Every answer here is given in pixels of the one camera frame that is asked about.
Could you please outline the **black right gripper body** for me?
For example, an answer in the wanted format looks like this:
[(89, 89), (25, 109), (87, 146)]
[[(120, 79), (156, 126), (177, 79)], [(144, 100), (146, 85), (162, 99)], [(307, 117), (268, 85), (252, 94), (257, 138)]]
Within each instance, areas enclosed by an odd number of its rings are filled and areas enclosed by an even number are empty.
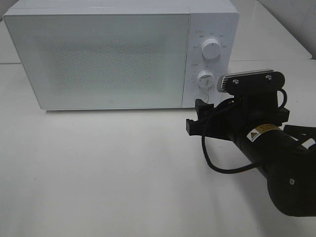
[(207, 137), (233, 142), (251, 163), (288, 160), (289, 135), (280, 129), (288, 116), (289, 111), (278, 106), (276, 92), (226, 99), (205, 118), (201, 141), (207, 163), (211, 162), (205, 144)]

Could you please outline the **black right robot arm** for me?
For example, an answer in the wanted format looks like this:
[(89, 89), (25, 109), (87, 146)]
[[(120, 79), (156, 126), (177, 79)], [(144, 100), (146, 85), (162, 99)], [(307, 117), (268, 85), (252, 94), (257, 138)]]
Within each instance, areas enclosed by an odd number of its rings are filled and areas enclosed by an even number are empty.
[(257, 168), (267, 179), (269, 196), (285, 215), (314, 217), (316, 214), (316, 147), (304, 143), (316, 138), (314, 127), (288, 125), (289, 111), (279, 105), (277, 93), (241, 95), (219, 105), (195, 101), (197, 120), (188, 119), (189, 135), (228, 140), (250, 160), (233, 169), (211, 162), (202, 147), (208, 166), (222, 174), (236, 174)]

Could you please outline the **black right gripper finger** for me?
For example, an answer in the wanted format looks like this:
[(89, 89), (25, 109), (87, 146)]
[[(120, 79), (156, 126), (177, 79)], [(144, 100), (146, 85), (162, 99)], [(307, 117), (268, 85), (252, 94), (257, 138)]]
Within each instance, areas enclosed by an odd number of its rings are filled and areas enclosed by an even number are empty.
[(198, 120), (210, 116), (214, 111), (214, 104), (207, 104), (201, 99), (195, 100), (195, 110)]
[(205, 118), (196, 121), (186, 119), (186, 131), (189, 136), (202, 136), (205, 133), (206, 124), (207, 120)]

